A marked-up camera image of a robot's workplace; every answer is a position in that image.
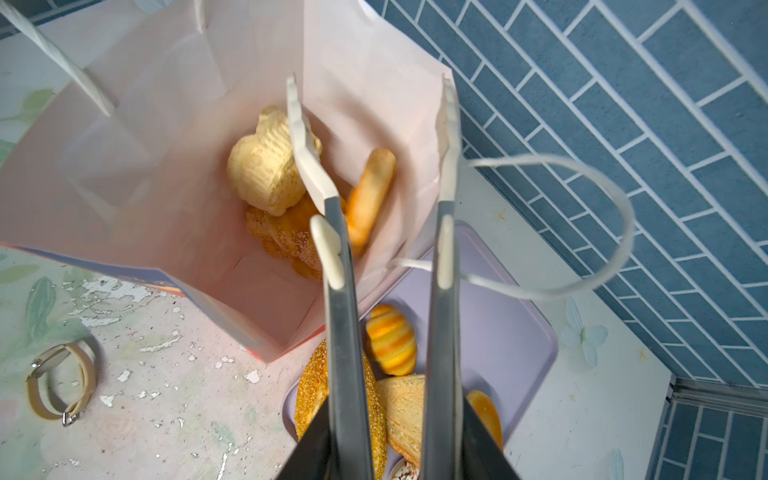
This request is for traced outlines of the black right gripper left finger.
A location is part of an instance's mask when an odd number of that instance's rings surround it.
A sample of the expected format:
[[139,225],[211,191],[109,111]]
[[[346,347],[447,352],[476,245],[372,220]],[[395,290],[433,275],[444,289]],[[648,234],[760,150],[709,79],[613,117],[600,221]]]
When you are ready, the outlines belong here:
[[325,400],[280,470],[278,480],[334,478],[334,435]]

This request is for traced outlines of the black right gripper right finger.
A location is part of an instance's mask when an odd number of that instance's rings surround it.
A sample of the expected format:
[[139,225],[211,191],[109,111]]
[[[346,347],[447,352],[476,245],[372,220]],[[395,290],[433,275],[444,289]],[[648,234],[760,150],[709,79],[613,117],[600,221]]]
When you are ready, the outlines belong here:
[[464,479],[519,480],[467,399],[463,400],[461,471]]

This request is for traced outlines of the yellow striped bread roll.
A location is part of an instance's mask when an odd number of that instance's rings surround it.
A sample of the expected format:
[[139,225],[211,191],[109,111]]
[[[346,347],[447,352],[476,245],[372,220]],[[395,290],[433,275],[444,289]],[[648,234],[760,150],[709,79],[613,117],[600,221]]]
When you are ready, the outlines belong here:
[[391,376],[413,373],[418,345],[413,326],[395,306],[380,304],[365,325],[369,350],[381,371]]

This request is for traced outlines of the large braided bread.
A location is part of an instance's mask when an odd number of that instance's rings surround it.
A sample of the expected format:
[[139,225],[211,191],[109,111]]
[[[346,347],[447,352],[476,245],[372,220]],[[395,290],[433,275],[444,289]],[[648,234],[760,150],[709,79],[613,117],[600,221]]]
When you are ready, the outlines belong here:
[[310,232],[310,220],[317,214],[311,197],[304,194],[281,216],[249,206],[245,225],[271,257],[288,260],[300,276],[321,281],[322,266]]

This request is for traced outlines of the bagel ring bread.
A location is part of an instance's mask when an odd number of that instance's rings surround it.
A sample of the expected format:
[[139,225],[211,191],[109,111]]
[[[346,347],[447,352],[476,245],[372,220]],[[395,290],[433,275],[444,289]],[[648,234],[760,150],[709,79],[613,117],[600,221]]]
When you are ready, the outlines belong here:
[[396,157],[386,148],[374,149],[359,184],[352,190],[345,213],[350,248],[359,257],[371,236],[396,169]]

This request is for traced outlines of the small shell shaped bread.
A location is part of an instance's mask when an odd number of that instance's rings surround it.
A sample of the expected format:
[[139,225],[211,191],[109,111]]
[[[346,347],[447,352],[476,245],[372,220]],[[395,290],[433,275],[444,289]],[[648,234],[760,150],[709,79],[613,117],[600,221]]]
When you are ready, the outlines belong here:
[[281,216],[306,193],[293,157],[286,113],[278,107],[264,108],[256,131],[241,137],[227,161],[229,184],[249,205],[273,216]]

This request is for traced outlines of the red paper gift bag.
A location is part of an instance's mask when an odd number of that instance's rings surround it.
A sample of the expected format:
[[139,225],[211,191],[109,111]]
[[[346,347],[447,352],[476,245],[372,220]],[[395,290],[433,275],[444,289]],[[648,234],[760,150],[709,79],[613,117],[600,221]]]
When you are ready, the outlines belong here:
[[289,76],[345,222],[371,152],[396,157],[365,249],[351,251],[358,317],[437,219],[452,72],[362,1],[176,1],[86,68],[10,4],[1,12],[71,76],[2,167],[5,246],[178,291],[262,359],[282,356],[326,328],[324,286],[247,232],[226,168],[264,108],[287,115]]

